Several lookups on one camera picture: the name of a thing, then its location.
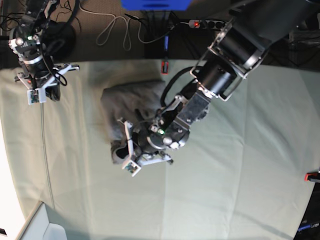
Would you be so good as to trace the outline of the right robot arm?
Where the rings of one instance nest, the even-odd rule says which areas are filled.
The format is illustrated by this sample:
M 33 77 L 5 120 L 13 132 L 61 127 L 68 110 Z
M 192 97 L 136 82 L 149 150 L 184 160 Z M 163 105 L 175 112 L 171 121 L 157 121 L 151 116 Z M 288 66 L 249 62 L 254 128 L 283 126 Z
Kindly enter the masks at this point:
M 22 69 L 14 77 L 26 87 L 29 105 L 60 101 L 61 87 L 68 84 L 65 74 L 79 70 L 77 64 L 63 63 L 75 48 L 76 19 L 80 1 L 74 2 L 67 21 L 52 20 L 58 0 L 28 0 L 18 25 L 10 31 L 8 46 Z

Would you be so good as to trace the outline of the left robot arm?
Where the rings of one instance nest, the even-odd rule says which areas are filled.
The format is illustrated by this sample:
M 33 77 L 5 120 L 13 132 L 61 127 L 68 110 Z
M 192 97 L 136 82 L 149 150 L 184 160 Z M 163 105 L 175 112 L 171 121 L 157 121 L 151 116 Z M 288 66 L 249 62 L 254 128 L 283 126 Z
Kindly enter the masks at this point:
M 183 147 L 213 98 L 227 101 L 270 47 L 320 8 L 317 0 L 256 0 L 216 35 L 199 61 L 179 71 L 160 97 L 154 118 L 133 136 L 140 154 Z

